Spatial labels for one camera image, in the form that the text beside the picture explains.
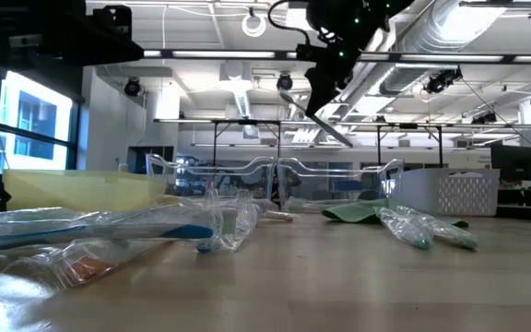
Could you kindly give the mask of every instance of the clear plastic tray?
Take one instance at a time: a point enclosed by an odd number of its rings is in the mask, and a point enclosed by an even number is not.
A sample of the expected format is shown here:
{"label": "clear plastic tray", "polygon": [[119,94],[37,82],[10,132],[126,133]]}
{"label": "clear plastic tray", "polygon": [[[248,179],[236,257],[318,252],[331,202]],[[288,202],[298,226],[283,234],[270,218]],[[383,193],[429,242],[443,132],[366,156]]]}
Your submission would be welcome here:
{"label": "clear plastic tray", "polygon": [[247,192],[255,199],[270,199],[275,165],[273,157],[257,157],[242,167],[198,167],[147,155],[147,173],[167,181],[165,194],[190,198],[204,197],[214,188],[221,199]]}
{"label": "clear plastic tray", "polygon": [[402,160],[362,170],[306,167],[294,158],[277,161],[279,199],[283,211],[318,212],[356,200],[392,197],[400,189]]}

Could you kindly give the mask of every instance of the table surface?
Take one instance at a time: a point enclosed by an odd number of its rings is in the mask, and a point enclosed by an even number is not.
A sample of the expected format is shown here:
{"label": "table surface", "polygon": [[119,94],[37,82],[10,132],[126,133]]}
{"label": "table surface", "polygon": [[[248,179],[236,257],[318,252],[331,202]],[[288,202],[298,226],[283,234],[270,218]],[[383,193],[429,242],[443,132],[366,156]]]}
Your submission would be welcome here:
{"label": "table surface", "polygon": [[531,330],[531,221],[467,221],[477,252],[304,215],[233,255],[177,243],[80,289],[0,272],[0,331]]}

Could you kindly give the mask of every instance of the clear plastic container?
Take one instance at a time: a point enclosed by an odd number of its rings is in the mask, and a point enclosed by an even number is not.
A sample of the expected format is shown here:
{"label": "clear plastic container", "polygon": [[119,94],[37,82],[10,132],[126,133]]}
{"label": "clear plastic container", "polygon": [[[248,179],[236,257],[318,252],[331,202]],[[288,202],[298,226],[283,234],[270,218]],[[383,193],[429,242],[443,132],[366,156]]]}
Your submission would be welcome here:
{"label": "clear plastic container", "polygon": [[247,192],[255,199],[270,199],[275,165],[273,157],[257,157],[242,167],[199,167],[147,155],[147,173],[166,180],[165,194],[190,198],[204,197],[214,188],[221,200]]}
{"label": "clear plastic container", "polygon": [[280,158],[276,176],[281,208],[318,212],[356,200],[390,198],[400,188],[404,168],[402,160],[392,160],[362,170],[313,169],[297,159]]}
{"label": "clear plastic container", "polygon": [[4,171],[8,210],[69,208],[129,211],[150,208],[165,182],[146,175],[94,171]]}

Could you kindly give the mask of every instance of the ceiling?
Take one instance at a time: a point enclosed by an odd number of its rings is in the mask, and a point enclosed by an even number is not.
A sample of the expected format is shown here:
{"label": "ceiling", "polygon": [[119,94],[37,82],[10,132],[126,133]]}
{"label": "ceiling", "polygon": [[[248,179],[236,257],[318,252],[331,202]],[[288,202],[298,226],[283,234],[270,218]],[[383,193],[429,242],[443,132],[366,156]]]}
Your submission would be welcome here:
{"label": "ceiling", "polygon": [[[124,1],[88,1],[88,8],[101,7]],[[423,10],[430,0],[418,0],[396,19],[397,34]],[[180,6],[178,1],[127,1],[133,10],[133,40],[144,48],[166,49],[231,49],[231,50],[294,50],[302,42],[299,33],[277,30],[267,25],[265,33],[257,38],[242,31],[242,20],[247,13],[248,3],[254,4],[256,14],[266,12],[267,1],[226,1],[213,5]],[[531,53],[531,19],[528,10],[508,10],[498,18],[486,32],[472,41],[463,50],[470,53]],[[284,6],[275,11],[281,17],[286,15]],[[512,18],[524,15],[525,18]],[[231,92],[219,89],[219,69],[224,61],[215,60],[143,60],[127,66],[169,67],[180,79],[187,97],[182,99],[182,110],[193,114],[202,110],[224,110],[227,104],[234,104]],[[309,83],[304,72],[313,64],[304,62],[248,61],[252,68],[254,90],[248,92],[251,104],[283,104],[276,92],[280,73],[288,72],[294,79],[296,96],[308,94]],[[483,101],[505,101],[497,103],[498,112],[512,121],[517,117],[517,102],[530,95],[531,65],[462,65],[465,82],[454,86],[437,96],[420,93],[423,82],[414,85],[402,98],[397,98],[389,113],[382,112],[388,121],[456,121],[466,113],[481,106]],[[125,77],[117,77],[121,84]],[[160,80],[147,82],[152,89],[160,86]]]}

